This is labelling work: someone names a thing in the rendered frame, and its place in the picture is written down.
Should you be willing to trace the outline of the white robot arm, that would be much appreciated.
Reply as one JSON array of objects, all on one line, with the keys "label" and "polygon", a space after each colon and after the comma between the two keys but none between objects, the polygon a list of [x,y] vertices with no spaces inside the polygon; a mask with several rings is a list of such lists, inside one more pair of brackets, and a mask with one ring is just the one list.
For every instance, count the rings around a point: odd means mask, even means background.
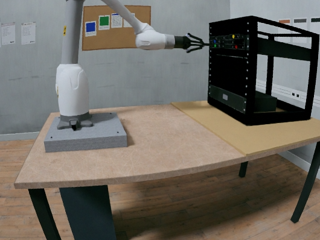
[{"label": "white robot arm", "polygon": [[[137,48],[145,50],[174,48],[174,35],[154,32],[149,24],[140,22],[119,0],[101,1],[133,27]],[[83,2],[85,0],[66,0],[62,62],[56,73],[56,92],[60,109],[58,130],[93,127],[90,118],[92,115],[89,114],[88,78],[78,64]]]}]

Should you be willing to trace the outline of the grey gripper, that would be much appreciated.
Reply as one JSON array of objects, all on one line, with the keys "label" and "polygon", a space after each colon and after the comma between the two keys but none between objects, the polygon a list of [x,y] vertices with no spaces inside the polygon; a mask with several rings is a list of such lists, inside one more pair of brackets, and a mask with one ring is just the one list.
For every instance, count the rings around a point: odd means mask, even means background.
[{"label": "grey gripper", "polygon": [[[194,38],[196,40],[199,40],[200,42],[199,41],[190,40],[188,37],[192,37],[192,38]],[[205,47],[205,46],[213,46],[213,44],[205,43],[205,41],[202,41],[202,39],[200,39],[200,38],[198,38],[196,36],[193,36],[190,33],[187,33],[186,36],[174,36],[174,38],[175,38],[174,48],[185,49],[186,53],[190,53],[191,51],[202,49],[202,47]],[[183,40],[184,40],[184,45],[183,45]],[[199,44],[191,44],[191,43],[199,43]],[[193,49],[187,49],[190,46],[200,46],[200,47],[193,48]]]}]

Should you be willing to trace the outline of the black rack frame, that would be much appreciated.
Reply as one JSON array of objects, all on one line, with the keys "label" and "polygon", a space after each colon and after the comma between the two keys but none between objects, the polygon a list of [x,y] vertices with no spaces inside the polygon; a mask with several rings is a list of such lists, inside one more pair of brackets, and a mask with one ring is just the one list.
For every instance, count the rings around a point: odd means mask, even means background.
[{"label": "black rack frame", "polygon": [[[258,22],[302,34],[270,34],[258,31]],[[268,39],[258,37],[267,35]],[[246,35],[246,50],[210,48],[208,101],[245,126],[274,122],[309,120],[312,113],[318,68],[319,37],[316,33],[256,16],[245,16],[209,23],[212,36]],[[266,36],[265,35],[265,36]],[[311,37],[311,49],[275,41],[274,37]],[[257,53],[258,52],[258,53]],[[261,53],[265,52],[265,53]],[[266,93],[256,89],[257,54],[273,54],[310,62],[305,109],[271,96],[274,56],[267,55]],[[227,55],[227,56],[226,56]],[[241,58],[242,57],[242,58]],[[277,56],[276,56],[277,57]],[[286,58],[284,57],[284,58]],[[281,57],[282,58],[282,57]],[[279,107],[287,112],[276,112]],[[264,113],[254,113],[264,112]]]}]

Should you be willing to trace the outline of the tan flat board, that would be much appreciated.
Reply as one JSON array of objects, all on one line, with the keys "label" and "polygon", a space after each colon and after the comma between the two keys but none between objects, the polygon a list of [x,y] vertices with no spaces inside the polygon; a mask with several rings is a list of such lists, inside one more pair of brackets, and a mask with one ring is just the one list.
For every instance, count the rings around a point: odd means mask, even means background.
[{"label": "tan flat board", "polygon": [[320,120],[313,117],[245,126],[207,101],[170,104],[245,157],[320,138]]}]

